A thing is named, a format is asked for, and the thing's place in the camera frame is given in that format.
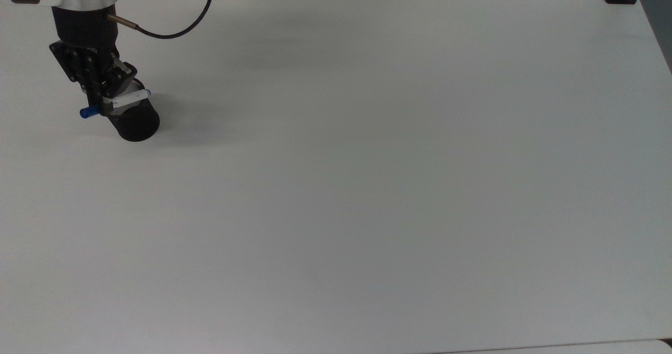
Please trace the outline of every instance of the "white tabletop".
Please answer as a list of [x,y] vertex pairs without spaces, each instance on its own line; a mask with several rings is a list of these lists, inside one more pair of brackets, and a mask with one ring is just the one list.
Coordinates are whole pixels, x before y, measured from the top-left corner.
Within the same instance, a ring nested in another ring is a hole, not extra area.
[[672,336],[672,76],[639,4],[214,0],[177,40],[121,28],[142,143],[79,118],[48,9],[0,33],[3,354]]
[[659,340],[612,342],[597,345],[569,345],[487,351],[492,354],[671,354],[672,349]]

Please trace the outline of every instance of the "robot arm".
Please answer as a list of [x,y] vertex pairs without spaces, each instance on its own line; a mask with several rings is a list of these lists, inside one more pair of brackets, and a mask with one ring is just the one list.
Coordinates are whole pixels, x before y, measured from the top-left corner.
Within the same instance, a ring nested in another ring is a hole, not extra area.
[[82,117],[108,117],[120,136],[142,141],[159,128],[159,115],[147,97],[137,70],[120,60],[116,48],[117,0],[0,0],[11,4],[52,7],[58,42],[49,46],[70,81],[78,82],[89,107]]

